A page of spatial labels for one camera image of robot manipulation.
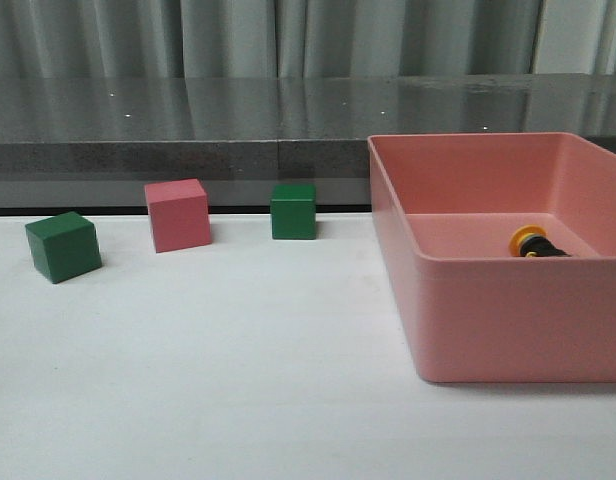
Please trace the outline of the green cube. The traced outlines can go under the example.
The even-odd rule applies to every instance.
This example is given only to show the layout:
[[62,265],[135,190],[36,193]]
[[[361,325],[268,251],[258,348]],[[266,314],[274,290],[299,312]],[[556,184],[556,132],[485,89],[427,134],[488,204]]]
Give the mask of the green cube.
[[76,212],[28,223],[34,267],[57,284],[102,267],[95,225]]
[[311,184],[280,184],[270,200],[272,238],[314,240],[316,229],[316,188]]

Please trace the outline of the green cube middle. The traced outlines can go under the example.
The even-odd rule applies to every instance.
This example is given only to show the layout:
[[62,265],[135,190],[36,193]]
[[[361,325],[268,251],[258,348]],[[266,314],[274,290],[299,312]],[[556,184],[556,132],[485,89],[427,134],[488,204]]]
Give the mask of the green cube middle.
[[280,184],[270,200],[272,238],[314,240],[316,229],[316,188],[311,184]]

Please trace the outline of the yellow push button switch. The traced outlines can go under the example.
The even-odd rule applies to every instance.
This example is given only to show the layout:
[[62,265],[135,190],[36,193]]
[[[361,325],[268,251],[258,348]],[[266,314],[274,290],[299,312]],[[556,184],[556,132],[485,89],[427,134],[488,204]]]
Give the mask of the yellow push button switch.
[[520,258],[570,257],[557,248],[538,225],[524,225],[517,229],[509,240],[508,250],[513,257]]

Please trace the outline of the pink cube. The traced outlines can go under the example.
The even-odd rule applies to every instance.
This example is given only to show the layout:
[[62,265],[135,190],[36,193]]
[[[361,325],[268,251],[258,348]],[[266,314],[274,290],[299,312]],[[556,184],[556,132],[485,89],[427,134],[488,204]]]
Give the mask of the pink cube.
[[208,197],[198,179],[146,184],[144,194],[157,253],[212,243]]

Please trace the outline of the grey curtain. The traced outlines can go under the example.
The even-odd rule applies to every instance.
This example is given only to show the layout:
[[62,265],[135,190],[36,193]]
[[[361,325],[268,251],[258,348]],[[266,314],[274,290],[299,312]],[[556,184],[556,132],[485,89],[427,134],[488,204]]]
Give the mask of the grey curtain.
[[0,1],[4,78],[616,74],[616,1]]

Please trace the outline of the pink plastic bin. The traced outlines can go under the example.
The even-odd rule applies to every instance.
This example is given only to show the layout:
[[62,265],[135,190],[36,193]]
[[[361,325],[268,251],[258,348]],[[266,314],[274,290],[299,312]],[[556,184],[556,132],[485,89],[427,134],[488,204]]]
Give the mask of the pink plastic bin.
[[[374,135],[368,148],[421,378],[616,382],[616,154],[568,133]],[[570,257],[513,257],[524,225]]]

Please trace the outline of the green cube far left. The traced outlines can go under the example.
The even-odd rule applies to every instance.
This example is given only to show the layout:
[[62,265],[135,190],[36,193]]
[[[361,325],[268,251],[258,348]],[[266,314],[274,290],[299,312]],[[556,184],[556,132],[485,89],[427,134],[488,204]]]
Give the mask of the green cube far left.
[[95,225],[76,212],[28,223],[34,267],[57,284],[102,267]]

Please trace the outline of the grey stone ledge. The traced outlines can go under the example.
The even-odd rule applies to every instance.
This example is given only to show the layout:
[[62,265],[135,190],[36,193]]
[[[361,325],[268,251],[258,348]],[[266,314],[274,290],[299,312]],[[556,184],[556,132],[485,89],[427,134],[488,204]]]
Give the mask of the grey stone ledge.
[[0,212],[134,212],[196,177],[259,211],[282,181],[325,210],[369,202],[377,134],[570,132],[616,152],[616,75],[0,80]]

